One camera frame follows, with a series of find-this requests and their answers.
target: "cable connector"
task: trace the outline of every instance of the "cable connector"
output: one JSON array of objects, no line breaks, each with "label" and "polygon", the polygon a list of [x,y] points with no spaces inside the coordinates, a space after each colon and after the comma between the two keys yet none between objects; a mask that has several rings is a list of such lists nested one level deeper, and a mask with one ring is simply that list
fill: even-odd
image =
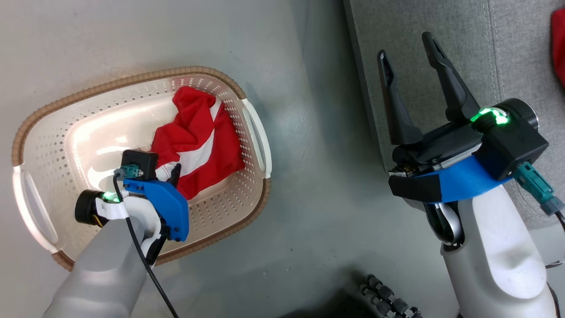
[{"label": "cable connector", "polygon": [[525,162],[514,172],[514,179],[528,191],[548,216],[565,208],[565,204],[553,194],[553,188],[542,175],[530,164]]}]

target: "basket handle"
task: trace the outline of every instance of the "basket handle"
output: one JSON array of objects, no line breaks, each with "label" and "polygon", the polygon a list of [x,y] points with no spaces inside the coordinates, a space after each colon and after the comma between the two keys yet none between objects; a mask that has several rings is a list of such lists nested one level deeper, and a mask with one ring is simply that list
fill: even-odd
[{"label": "basket handle", "polygon": [[251,102],[246,98],[241,101],[244,104],[243,114],[249,132],[251,133],[251,141],[253,142],[257,154],[259,168],[261,171],[265,172],[265,178],[268,179],[271,177],[273,162],[271,160],[271,147],[269,147],[269,140],[267,139],[265,128]]},{"label": "basket handle", "polygon": [[57,253],[59,250],[54,246],[58,241],[57,232],[41,201],[33,178],[25,171],[23,164],[14,167],[12,185],[16,204],[29,232],[44,249]]}]

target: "teal connector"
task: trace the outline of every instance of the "teal connector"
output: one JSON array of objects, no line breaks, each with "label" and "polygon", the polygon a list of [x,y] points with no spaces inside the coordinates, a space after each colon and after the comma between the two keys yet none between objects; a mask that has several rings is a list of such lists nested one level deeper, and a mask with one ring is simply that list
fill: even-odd
[{"label": "teal connector", "polygon": [[124,170],[124,178],[135,179],[140,176],[140,168],[137,165],[121,166],[120,168]]},{"label": "teal connector", "polygon": [[553,195],[553,188],[549,182],[529,162],[521,164],[516,169],[514,179],[538,201],[547,215],[553,215],[565,206]]}]

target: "yellow wire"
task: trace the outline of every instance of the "yellow wire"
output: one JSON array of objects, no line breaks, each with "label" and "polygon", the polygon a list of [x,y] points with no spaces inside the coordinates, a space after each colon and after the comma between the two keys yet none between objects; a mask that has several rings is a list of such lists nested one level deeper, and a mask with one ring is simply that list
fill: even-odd
[{"label": "yellow wire", "polygon": [[98,223],[98,226],[99,226],[99,227],[104,227],[104,226],[102,225],[102,222],[100,222],[100,219],[98,218],[98,216],[97,216],[96,214],[93,214],[92,216],[93,216],[94,219],[96,220],[96,223]]}]

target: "basket rim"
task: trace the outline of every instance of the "basket rim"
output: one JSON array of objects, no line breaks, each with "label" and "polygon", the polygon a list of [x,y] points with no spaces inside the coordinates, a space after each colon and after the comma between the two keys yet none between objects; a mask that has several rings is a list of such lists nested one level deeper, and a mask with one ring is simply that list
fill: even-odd
[{"label": "basket rim", "polygon": [[[95,87],[87,88],[83,91],[69,95],[65,98],[61,98],[60,100],[52,102],[34,111],[22,123],[22,125],[20,126],[20,128],[16,133],[16,136],[14,137],[14,142],[12,144],[12,165],[16,167],[24,163],[23,151],[24,151],[25,140],[30,130],[33,128],[33,126],[35,126],[36,123],[38,123],[42,118],[46,117],[47,115],[57,110],[60,110],[62,108],[65,108],[67,106],[70,106],[72,104],[75,104],[79,101],[86,100],[87,98],[91,98],[99,94],[113,91],[118,88],[123,88],[130,85],[144,83],[152,80],[165,79],[165,78],[184,76],[184,75],[192,75],[192,74],[211,76],[217,80],[222,81],[224,84],[230,87],[240,100],[247,98],[245,96],[245,93],[243,92],[243,89],[232,78],[230,78],[228,75],[214,68],[205,67],[205,66],[177,67],[168,70],[148,72],[144,74],[130,76],[123,79],[110,81],[108,83],[104,83]],[[261,193],[261,197],[257,202],[257,206],[245,218],[243,218],[241,221],[233,224],[232,226],[222,231],[210,235],[205,239],[202,239],[193,244],[160,255],[157,258],[156,265],[161,265],[170,262],[172,260],[176,260],[180,257],[186,256],[190,253],[196,252],[198,250],[201,250],[207,246],[210,246],[234,234],[235,232],[242,230],[244,227],[255,221],[257,217],[259,217],[264,207],[267,205],[270,192],[271,192],[271,179],[270,178],[263,179],[263,190]],[[52,257],[59,265],[61,265],[64,269],[68,271],[71,271],[75,264],[75,261],[72,260],[70,257],[68,257],[63,250],[59,250],[57,253],[52,254]]]}]

